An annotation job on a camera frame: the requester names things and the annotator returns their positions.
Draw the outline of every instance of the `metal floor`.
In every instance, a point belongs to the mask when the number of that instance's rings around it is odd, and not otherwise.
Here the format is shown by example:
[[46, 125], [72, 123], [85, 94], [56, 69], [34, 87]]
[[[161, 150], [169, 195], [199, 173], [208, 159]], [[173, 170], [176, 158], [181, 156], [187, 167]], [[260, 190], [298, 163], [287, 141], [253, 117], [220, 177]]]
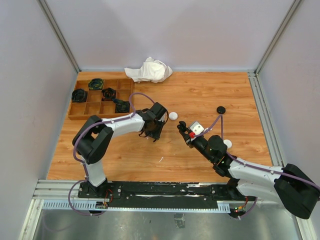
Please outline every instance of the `metal floor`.
[[301, 240], [295, 221], [276, 204], [256, 206], [241, 221], [226, 213], [186, 213], [184, 228], [176, 226], [175, 213], [169, 212], [108, 211], [90, 217], [71, 210], [42, 210], [33, 239]]

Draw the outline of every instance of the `aluminum frame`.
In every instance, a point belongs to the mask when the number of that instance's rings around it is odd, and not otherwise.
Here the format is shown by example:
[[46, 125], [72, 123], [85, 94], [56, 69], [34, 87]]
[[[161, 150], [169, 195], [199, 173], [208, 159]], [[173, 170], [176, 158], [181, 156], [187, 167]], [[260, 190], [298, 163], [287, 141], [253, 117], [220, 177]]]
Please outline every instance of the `aluminum frame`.
[[[66, 40], [64, 39], [64, 36], [62, 32], [59, 29], [59, 26], [46, 2], [46, 0], [37, 0], [44, 15], [46, 16], [49, 24], [52, 27], [52, 30], [54, 31], [57, 39], [59, 40], [66, 56], [68, 57], [70, 63], [74, 67], [75, 71], [77, 73], [81, 72], [81, 69], [79, 68], [79, 65], [74, 58]], [[278, 144], [278, 137], [277, 133], [275, 132], [275, 128], [273, 127], [273, 122], [271, 119], [271, 114], [269, 112], [268, 105], [264, 98], [263, 89], [260, 86], [260, 79], [259, 79], [259, 73], [263, 69], [266, 61], [268, 60], [270, 54], [275, 49], [276, 44], [278, 43], [279, 39], [283, 35], [285, 29], [287, 28], [290, 20], [294, 16], [294, 14], [297, 12], [299, 6], [303, 0], [294, 0], [292, 5], [290, 6], [286, 16], [284, 17], [282, 23], [280, 24], [277, 32], [275, 33], [272, 41], [270, 42], [268, 48], [266, 49], [263, 57], [261, 58], [259, 64], [257, 65], [256, 70], [252, 70], [248, 72], [248, 78], [251, 84], [252, 93], [254, 96], [254, 100], [256, 103], [257, 111], [259, 114], [259, 118], [261, 121], [261, 125], [264, 131], [266, 143], [268, 145], [268, 149], [270, 152], [270, 157], [272, 160], [272, 164], [274, 166], [283, 166], [284, 165], [284, 158], [282, 150]], [[69, 189], [71, 186], [75, 183], [75, 181], [72, 180], [39, 180], [38, 184], [36, 186], [36, 189], [34, 191], [33, 198], [31, 200], [20, 236], [19, 240], [24, 239], [32, 239], [38, 224], [40, 212], [42, 210], [42, 206], [44, 202], [47, 200], [53, 200], [53, 202], [58, 201], [65, 201], [68, 198]], [[77, 194], [78, 194], [79, 185], [77, 185], [73, 191], [71, 192], [71, 198], [73, 200], [77, 200]], [[299, 219], [297, 217], [293, 218], [293, 220], [296, 222], [297, 228], [299, 229], [301, 233], [301, 238], [303, 240], [313, 240], [317, 239], [317, 236], [315, 234], [315, 230], [313, 227], [313, 224], [310, 219], [303, 220]]]
[[279, 39], [284, 34], [285, 30], [287, 29], [288, 24], [290, 23], [291, 19], [293, 18], [293, 16], [297, 12], [297, 10], [299, 9], [299, 7], [303, 1], [304, 0], [294, 0], [293, 1], [288, 12], [286, 13], [286, 15], [284, 17], [282, 23], [280, 24], [278, 30], [276, 31], [275, 35], [273, 36], [273, 39], [271, 40], [269, 46], [265, 50], [265, 52], [264, 52], [264, 54], [258, 64], [258, 66], [256, 67], [256, 70], [254, 71], [254, 73], [259, 74], [261, 72], [261, 70], [263, 69], [265, 63], [267, 62], [270, 54], [273, 52]]
[[[33, 194], [33, 200], [44, 200], [44, 209], [71, 209], [68, 203], [68, 194], [76, 180], [39, 180]], [[207, 186], [216, 183], [199, 183], [199, 186]], [[105, 211], [105, 209], [95, 209], [93, 204], [101, 202], [100, 198], [78, 198], [80, 184], [77, 184], [71, 191], [70, 199], [78, 210], [96, 210]], [[184, 208], [130, 208], [130, 207], [109, 207], [108, 211], [125, 211], [125, 212], [173, 212], [173, 213], [230, 213], [229, 203], [242, 203], [241, 201], [217, 201], [218, 208], [212, 209], [184, 209]]]
[[64, 50], [65, 55], [67, 56], [67, 58], [69, 59], [71, 65], [73, 66], [74, 70], [76, 71], [76, 73], [81, 72], [81, 69], [79, 68], [79, 65], [74, 57], [74, 55], [72, 54], [62, 32], [60, 31], [60, 28], [54, 18], [54, 15], [52, 14], [49, 5], [47, 4], [46, 0], [37, 0], [40, 8], [43, 11], [43, 14], [45, 15], [46, 19], [48, 20], [50, 26], [52, 27], [52, 30], [55, 34], [55, 36], [57, 37], [59, 43], [61, 44], [61, 47]]
[[264, 98], [263, 90], [259, 84], [259, 80], [256, 74], [253, 72], [248, 72], [249, 82], [251, 84], [252, 93], [256, 105], [257, 112], [261, 121], [262, 129], [264, 132], [264, 137], [266, 144], [269, 149], [271, 161], [273, 166], [283, 166], [283, 154], [281, 148], [278, 144], [277, 135], [275, 133], [274, 124], [271, 119], [271, 114], [269, 107]]

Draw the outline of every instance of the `wooden compartment box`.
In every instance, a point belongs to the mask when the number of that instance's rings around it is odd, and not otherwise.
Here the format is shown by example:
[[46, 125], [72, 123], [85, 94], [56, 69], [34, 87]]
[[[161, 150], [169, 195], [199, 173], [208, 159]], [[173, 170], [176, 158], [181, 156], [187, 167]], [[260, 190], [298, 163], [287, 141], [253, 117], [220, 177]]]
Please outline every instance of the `wooden compartment box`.
[[[116, 113], [116, 105], [113, 101], [102, 101], [102, 90], [89, 90], [88, 80], [78, 80], [74, 90], [84, 89], [87, 92], [86, 102], [70, 102], [68, 117], [71, 120], [87, 120], [92, 115], [99, 118], [116, 118], [129, 114]], [[129, 96], [134, 92], [134, 81], [129, 78], [123, 79], [104, 79], [103, 88], [116, 90], [116, 99], [129, 101]]]

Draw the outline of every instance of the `black bottle cap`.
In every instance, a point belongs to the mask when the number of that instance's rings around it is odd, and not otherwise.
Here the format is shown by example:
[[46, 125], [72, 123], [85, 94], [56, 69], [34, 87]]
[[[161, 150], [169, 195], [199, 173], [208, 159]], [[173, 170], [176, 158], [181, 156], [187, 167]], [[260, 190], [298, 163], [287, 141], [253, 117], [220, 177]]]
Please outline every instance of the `black bottle cap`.
[[224, 106], [218, 106], [216, 111], [218, 114], [224, 114], [226, 112], [226, 108]]

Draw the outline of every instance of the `white disc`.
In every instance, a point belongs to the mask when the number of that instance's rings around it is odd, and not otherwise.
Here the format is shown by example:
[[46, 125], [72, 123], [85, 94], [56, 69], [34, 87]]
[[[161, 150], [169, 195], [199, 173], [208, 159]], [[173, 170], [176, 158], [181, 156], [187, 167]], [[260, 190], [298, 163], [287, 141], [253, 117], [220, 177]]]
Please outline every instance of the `white disc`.
[[228, 149], [232, 147], [232, 142], [228, 139], [223, 140], [223, 143], [228, 147]]
[[177, 120], [178, 114], [177, 114], [176, 112], [174, 112], [174, 111], [173, 111], [173, 112], [170, 112], [169, 118], [170, 118], [170, 120], [172, 120], [172, 121]]

